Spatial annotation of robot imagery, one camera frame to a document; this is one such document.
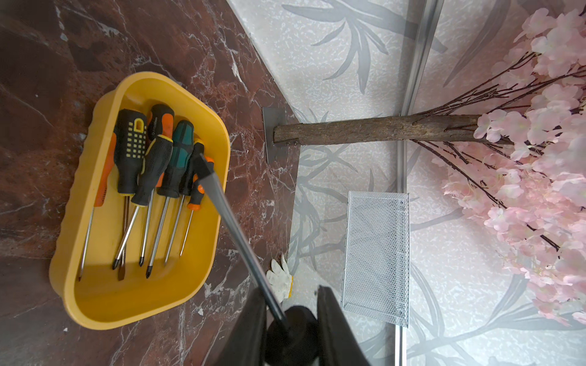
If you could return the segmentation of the green black screwdriver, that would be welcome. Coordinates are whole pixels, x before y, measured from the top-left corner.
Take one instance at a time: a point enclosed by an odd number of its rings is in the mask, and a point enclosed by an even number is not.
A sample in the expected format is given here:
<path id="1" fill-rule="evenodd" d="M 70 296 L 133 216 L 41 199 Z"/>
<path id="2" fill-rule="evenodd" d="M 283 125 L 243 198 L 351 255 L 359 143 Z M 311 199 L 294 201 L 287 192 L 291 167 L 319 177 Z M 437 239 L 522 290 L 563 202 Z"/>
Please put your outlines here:
<path id="1" fill-rule="evenodd" d="M 154 267 L 154 261 L 157 256 L 157 250 L 162 236 L 163 227 L 166 219 L 169 201 L 179 197 L 179 184 L 186 172 L 189 158 L 193 151 L 194 145 L 194 126 L 189 120 L 181 120 L 175 127 L 172 134 L 173 148 L 169 164 L 164 172 L 163 181 L 158 188 L 157 194 L 164 196 L 165 202 L 160 217 L 157 234 L 154 240 L 148 267 L 146 269 L 146 278 L 151 276 Z"/>
<path id="2" fill-rule="evenodd" d="M 284 311 L 252 250 L 249 240 L 238 224 L 224 194 L 217 174 L 210 169 L 203 155 L 194 158 L 199 184 L 212 200 L 235 243 L 255 288 L 262 291 L 266 302 L 266 351 L 268 365 L 311 365 L 318 355 L 317 320 L 306 307 Z"/>

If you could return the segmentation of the black screwdriver yellow cap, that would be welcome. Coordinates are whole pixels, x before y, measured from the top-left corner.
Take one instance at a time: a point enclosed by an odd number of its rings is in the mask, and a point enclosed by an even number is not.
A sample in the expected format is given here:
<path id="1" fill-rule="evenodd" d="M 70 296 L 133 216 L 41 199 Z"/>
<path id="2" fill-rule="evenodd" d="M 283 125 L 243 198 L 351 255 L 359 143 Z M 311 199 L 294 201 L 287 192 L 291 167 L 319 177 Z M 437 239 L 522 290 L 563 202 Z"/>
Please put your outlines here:
<path id="1" fill-rule="evenodd" d="M 166 258 L 164 264 L 166 265 L 169 261 L 169 255 L 172 250 L 172 246 L 175 240 L 175 235 L 177 233 L 177 228 L 179 225 L 179 219 L 181 217 L 181 213 L 183 210 L 183 204 L 185 203 L 186 196 L 191 196 L 191 201 L 188 204 L 188 209 L 192 211 L 192 214 L 201 209 L 201 201 L 204 197 L 204 189 L 200 186 L 195 187 L 195 194 L 192 193 L 193 185 L 197 182 L 198 178 L 195 176 L 195 168 L 193 166 L 193 156 L 199 156 L 200 154 L 204 153 L 204 143 L 203 140 L 200 138 L 195 139 L 195 144 L 193 146 L 192 155 L 189 158 L 188 165 L 186 172 L 184 173 L 180 184 L 179 184 L 179 193 L 180 193 L 180 203 L 179 208 L 177 211 L 177 215 L 175 217 L 175 223 L 172 231 L 172 236 L 169 240 L 169 245 L 166 250 Z"/>

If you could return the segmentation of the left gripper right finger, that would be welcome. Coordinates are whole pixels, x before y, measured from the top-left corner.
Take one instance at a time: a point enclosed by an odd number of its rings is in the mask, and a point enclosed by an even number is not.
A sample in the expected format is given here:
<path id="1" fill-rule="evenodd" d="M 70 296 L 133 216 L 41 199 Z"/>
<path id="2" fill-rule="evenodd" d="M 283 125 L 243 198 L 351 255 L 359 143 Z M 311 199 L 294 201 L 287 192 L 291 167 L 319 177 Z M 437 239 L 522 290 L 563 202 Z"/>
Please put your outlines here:
<path id="1" fill-rule="evenodd" d="M 329 287 L 317 290 L 319 365 L 369 365 Z"/>

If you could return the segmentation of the small orange black screwdriver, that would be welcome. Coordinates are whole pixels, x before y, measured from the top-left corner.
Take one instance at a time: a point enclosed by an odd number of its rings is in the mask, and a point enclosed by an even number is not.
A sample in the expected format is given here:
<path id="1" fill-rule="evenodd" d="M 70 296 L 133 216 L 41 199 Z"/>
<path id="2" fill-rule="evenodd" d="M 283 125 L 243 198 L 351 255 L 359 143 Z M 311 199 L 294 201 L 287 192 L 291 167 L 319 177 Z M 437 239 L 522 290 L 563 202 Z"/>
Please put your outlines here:
<path id="1" fill-rule="evenodd" d="M 182 183 L 180 185 L 181 193 L 183 195 L 189 195 L 190 201 L 187 205 L 187 208 L 190 210 L 189 221 L 186 226 L 186 233 L 183 239 L 182 248 L 180 250 L 179 256 L 182 256 L 184 250 L 186 248 L 187 239 L 189 236 L 189 231 L 192 223 L 193 215 L 196 211 L 201 209 L 201 202 L 204 198 L 204 189 L 199 184 L 198 176 L 195 174 L 195 168 L 193 163 L 193 158 L 191 157 L 189 160 L 188 168 L 186 173 L 183 177 Z"/>

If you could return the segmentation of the large orange black screwdriver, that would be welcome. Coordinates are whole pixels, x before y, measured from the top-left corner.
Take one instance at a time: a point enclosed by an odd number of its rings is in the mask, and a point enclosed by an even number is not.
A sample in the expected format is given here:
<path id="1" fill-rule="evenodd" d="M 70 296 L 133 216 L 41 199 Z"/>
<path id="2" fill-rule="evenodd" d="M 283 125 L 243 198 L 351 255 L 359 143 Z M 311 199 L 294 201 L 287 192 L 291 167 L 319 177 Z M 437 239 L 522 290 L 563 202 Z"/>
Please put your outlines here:
<path id="1" fill-rule="evenodd" d="M 171 137 L 172 136 L 172 126 L 174 122 L 175 112 L 166 104 L 156 104 L 154 105 L 149 114 L 149 120 L 147 123 L 146 129 L 146 141 L 147 145 L 149 146 L 155 138 L 163 134 L 164 136 Z M 146 220 L 145 226 L 143 231 L 143 242 L 141 246 L 140 252 L 140 260 L 139 265 L 143 266 L 145 263 L 146 258 L 146 249 L 147 249 L 147 241 L 149 237 L 150 231 L 150 221 L 152 215 L 152 208 L 154 202 L 154 191 L 150 194 L 150 202 L 148 205 L 148 209 L 146 212 Z"/>

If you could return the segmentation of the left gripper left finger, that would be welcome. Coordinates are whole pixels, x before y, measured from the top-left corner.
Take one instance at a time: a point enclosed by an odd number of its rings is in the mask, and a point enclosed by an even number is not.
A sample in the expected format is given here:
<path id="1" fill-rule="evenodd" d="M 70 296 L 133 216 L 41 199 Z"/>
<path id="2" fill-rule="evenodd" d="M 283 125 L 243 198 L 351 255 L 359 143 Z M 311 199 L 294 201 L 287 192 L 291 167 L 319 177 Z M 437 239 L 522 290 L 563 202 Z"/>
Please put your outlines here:
<path id="1" fill-rule="evenodd" d="M 215 365 L 264 365 L 266 302 L 259 288 L 250 291 L 241 315 Z"/>

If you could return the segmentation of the pink artificial blossom tree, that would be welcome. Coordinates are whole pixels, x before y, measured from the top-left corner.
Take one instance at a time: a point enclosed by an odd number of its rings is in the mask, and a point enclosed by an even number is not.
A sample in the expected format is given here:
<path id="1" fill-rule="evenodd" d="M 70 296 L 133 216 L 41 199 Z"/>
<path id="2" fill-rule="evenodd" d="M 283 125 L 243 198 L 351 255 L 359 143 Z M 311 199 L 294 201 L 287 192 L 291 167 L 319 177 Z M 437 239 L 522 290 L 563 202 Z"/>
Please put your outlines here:
<path id="1" fill-rule="evenodd" d="M 278 142 L 410 140 L 447 169 L 443 192 L 509 247 L 541 317 L 585 322 L 585 8 L 535 10 L 489 79 L 427 111 L 274 132 Z"/>

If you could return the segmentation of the white work glove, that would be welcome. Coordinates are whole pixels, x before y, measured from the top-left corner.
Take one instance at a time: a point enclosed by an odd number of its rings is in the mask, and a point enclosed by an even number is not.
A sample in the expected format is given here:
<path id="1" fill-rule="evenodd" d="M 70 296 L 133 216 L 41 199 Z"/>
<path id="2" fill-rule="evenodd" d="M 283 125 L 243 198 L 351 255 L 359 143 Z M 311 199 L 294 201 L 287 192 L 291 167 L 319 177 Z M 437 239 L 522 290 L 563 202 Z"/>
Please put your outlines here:
<path id="1" fill-rule="evenodd" d="M 293 276 L 288 269 L 285 255 L 281 256 L 279 262 L 275 259 L 271 261 L 271 268 L 267 271 L 266 278 L 279 303 L 291 297 Z"/>

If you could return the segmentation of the black yellow small screwdriver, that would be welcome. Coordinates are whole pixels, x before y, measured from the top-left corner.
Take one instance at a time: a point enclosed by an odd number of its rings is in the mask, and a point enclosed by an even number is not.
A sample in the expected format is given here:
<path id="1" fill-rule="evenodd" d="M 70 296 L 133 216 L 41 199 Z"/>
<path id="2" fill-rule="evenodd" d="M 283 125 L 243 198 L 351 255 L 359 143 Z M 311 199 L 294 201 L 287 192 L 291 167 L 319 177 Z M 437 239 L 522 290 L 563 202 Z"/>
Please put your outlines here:
<path id="1" fill-rule="evenodd" d="M 116 268 L 121 263 L 121 258 L 125 252 L 131 235 L 132 228 L 137 219 L 137 215 L 142 207 L 147 207 L 150 202 L 151 192 L 157 186 L 160 176 L 165 172 L 169 160 L 172 155 L 173 141 L 171 138 L 163 134 L 157 135 L 156 139 L 151 143 L 143 158 L 143 169 L 138 177 L 137 190 L 131 198 L 131 203 L 135 205 L 134 212 L 131 217 L 128 228 L 125 230 L 122 241 L 118 248 L 118 253 L 112 263 L 112 269 Z"/>

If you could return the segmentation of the black yellow dotted screwdriver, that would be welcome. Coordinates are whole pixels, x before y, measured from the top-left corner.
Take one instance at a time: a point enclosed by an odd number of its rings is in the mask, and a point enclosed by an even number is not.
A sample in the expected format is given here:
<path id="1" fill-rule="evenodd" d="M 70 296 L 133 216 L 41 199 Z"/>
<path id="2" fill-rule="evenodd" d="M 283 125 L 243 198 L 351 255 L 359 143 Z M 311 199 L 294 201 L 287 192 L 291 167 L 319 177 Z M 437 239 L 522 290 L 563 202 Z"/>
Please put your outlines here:
<path id="1" fill-rule="evenodd" d="M 114 164 L 118 168 L 117 190 L 124 198 L 122 239 L 130 223 L 130 199 L 136 193 L 147 141 L 146 116 L 139 111 L 121 109 L 114 129 L 117 137 Z"/>

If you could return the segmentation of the yellow plastic storage box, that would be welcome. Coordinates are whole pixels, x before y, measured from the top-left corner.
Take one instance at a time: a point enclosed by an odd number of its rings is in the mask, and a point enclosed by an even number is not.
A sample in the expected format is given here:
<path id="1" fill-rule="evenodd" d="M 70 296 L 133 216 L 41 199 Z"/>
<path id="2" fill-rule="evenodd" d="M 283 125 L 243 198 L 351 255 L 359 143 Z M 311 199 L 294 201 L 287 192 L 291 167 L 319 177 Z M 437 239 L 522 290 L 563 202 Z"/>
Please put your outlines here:
<path id="1" fill-rule="evenodd" d="M 181 213 L 181 218 L 157 230 L 155 220 L 166 205 L 161 196 L 154 198 L 152 210 L 142 209 L 137 215 L 127 245 L 125 279 L 119 280 L 112 268 L 123 235 L 117 172 L 109 177 L 105 203 L 95 205 L 111 135 L 120 110 L 145 113 L 157 103 L 169 105 L 177 120 L 193 123 L 220 182 L 227 181 L 230 141 L 224 122 L 172 79 L 135 73 L 98 100 L 49 273 L 67 313 L 89 329 L 117 328 L 185 303 L 212 269 L 220 226 L 212 201 L 204 198 L 193 217 L 187 207 L 170 201 L 169 213 Z"/>

